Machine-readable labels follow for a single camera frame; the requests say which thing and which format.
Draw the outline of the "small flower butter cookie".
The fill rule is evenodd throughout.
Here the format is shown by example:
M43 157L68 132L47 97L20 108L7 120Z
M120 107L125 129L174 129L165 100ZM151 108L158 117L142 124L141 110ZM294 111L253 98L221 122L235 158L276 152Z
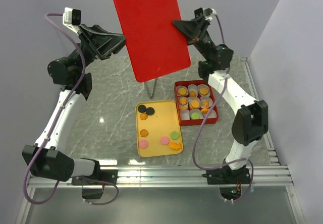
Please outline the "small flower butter cookie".
M139 118L140 118L141 120L146 120L146 119L148 118L148 114L147 114L147 113L141 113L141 114L139 115Z

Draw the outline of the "green sandwich cookie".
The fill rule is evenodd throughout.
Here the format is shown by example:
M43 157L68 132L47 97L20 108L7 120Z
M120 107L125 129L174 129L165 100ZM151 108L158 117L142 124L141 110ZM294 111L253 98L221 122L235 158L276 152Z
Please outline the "green sandwich cookie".
M193 112L193 113L191 114L191 119L193 119L193 120L200 119L200 114L199 114L199 113L197 113L197 112Z
M172 131L171 134L170 134L170 137L173 140L177 140L180 137L180 134L177 131Z

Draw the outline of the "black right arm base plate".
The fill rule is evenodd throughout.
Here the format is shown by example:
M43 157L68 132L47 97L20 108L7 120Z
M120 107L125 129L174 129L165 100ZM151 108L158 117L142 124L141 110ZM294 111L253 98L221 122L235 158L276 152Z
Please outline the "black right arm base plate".
M202 177L207 179L208 185L238 185L250 184L252 172L244 165L238 170L232 170L226 166L221 169L208 170Z

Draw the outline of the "red cookie box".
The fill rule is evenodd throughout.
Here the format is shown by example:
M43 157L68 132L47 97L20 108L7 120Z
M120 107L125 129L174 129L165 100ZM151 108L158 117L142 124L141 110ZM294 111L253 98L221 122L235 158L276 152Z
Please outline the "red cookie box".
M175 86L174 86L174 94L175 94L175 103L176 103L176 106L177 106L177 112L178 112L178 117L179 117L179 123L180 123L180 126L194 126L194 125L200 125L201 123L202 123L202 121L203 121L203 119L204 119L204 117L203 117L203 119L200 119L200 120L192 120L192 119L190 119L190 120L187 120L187 121L182 121L181 119L180 119L180 110L179 110L179 106L178 106L178 96L176 95L176 87L178 86L178 85L183 85L183 86L185 86L185 87L188 87L188 85L190 85L190 84L195 84L195 85L199 85L199 84L205 84L205 85L207 85L203 80L188 80L188 81L177 81L177 82L175 82ZM209 89L210 89L210 98L213 100L213 102L215 101L215 97L214 97L214 95L213 95L213 92L212 92L212 89L211 89L211 87L209 86L209 85L207 85L208 87L209 87ZM214 111L217 113L217 118L212 118L212 119L208 119L207 118L207 120L206 120L206 123L207 124L214 124L214 123L216 123L217 121L218 121L218 119L219 119L219 113L218 113L218 109L217 109L217 107L215 106L214 108L211 108L210 107L210 110L212 110L212 109L214 109Z

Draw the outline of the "red box lid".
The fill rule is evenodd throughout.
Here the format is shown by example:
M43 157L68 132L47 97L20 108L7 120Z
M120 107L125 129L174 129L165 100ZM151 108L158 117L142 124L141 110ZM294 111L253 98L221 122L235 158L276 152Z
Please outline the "red box lid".
M191 61L177 0L113 0L136 81L146 82L185 68Z

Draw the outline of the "orange fish cookie under stack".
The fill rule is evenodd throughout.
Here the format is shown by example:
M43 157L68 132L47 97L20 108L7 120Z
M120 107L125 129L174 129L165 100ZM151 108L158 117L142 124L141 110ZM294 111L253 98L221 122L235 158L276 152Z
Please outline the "orange fish cookie under stack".
M180 143L176 143L176 142L170 142L169 143L169 148L175 151L181 150L182 149L182 145Z

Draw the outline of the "pink sandwich cookie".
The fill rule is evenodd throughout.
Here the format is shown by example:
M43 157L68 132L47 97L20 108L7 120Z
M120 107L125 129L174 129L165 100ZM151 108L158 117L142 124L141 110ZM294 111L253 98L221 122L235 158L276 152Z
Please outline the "pink sandwich cookie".
M170 142L170 139L168 137L166 137L166 136L163 136L163 137L160 138L160 143L162 145L168 145L169 142Z
M140 140L139 143L138 143L138 146L141 149L146 149L149 146L149 143L148 143L147 140Z

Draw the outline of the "small orange fish cookie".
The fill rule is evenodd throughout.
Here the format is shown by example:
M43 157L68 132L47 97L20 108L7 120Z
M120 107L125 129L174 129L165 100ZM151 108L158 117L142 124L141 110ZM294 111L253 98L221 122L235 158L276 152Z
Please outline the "small orange fish cookie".
M202 109L201 109L201 112L202 112L203 114L207 114L207 113L208 113L208 111L209 111L209 109L208 109L208 108L202 108Z

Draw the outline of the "black sandwich cookie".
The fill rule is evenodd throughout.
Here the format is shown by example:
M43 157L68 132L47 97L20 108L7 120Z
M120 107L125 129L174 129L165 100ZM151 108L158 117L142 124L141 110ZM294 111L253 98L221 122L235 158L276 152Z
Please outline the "black sandwich cookie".
M146 106L145 106L145 105L143 105L143 104L139 105L139 106L138 106L138 111L139 111L140 113L145 113L145 112L146 112Z
M146 109L146 113L147 113L149 116L151 116L151 115L153 115L153 114L155 113L155 110L154 110L154 108L153 108L153 107L148 107L148 108Z

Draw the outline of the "maple leaf cookie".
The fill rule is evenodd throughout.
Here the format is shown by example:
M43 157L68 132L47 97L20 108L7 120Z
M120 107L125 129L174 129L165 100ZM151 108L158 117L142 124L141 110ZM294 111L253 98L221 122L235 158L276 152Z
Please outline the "maple leaf cookie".
M186 105L187 104L187 98L186 97L179 97L178 102L180 105Z

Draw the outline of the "beige dotted round cookie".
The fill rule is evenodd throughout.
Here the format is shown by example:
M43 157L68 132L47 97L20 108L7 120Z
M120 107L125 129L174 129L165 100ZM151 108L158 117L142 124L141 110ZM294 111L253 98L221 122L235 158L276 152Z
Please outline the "beige dotted round cookie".
M200 108L200 103L198 100L194 99L190 102L190 108L191 109L197 109Z

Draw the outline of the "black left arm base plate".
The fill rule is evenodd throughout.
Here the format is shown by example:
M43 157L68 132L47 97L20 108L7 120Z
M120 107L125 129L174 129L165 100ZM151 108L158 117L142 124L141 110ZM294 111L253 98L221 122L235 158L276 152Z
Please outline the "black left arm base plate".
M118 170L101 170L99 174L83 177L72 177L71 185L85 186L85 185L102 185L101 182L109 182L116 184L118 178Z

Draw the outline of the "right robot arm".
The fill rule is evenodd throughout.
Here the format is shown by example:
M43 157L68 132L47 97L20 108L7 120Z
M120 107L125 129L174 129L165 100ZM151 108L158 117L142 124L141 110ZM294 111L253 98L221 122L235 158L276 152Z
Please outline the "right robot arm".
M216 45L207 29L210 16L197 16L185 20L174 20L173 25L204 57L198 63L198 74L209 86L219 92L217 100L224 99L235 114L232 125L233 145L222 165L222 177L234 183L249 161L254 146L268 131L268 104L256 100L243 90L229 75L233 50L224 42Z

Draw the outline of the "steel tongs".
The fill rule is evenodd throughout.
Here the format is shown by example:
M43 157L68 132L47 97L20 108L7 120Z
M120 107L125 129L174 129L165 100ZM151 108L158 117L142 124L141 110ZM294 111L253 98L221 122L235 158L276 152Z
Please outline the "steel tongs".
M144 89L145 89L145 91L147 93L147 97L149 99L152 99L154 96L157 80L158 80L158 78L155 78L153 80L146 81L143 83Z

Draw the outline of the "aluminium table rail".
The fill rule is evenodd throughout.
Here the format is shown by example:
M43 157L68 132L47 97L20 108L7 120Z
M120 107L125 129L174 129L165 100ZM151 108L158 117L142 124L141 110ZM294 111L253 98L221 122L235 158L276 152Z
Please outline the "aluminium table rail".
M189 188L211 187L205 171L193 166L104 166L104 170L117 170L119 188ZM254 167L254 187L293 186L287 166L258 165Z

